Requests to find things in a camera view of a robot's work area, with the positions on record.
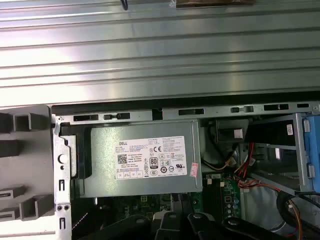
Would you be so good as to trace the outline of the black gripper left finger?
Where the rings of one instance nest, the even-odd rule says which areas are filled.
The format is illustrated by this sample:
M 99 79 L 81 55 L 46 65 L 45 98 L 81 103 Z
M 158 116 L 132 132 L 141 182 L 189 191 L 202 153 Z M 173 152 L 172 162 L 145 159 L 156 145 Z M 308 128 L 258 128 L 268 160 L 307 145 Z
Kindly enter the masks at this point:
M 183 216 L 173 211 L 160 211 L 149 219 L 131 215 L 106 228 L 108 240 L 181 240 Z

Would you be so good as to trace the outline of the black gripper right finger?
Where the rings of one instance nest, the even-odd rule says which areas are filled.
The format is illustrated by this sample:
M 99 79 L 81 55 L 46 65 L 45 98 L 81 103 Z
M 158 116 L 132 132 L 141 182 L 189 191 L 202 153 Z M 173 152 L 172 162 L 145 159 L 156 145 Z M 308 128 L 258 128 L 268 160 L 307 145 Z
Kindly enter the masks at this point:
M 236 217 L 218 223 L 203 213 L 188 215 L 196 240 L 284 240 L 285 237 Z

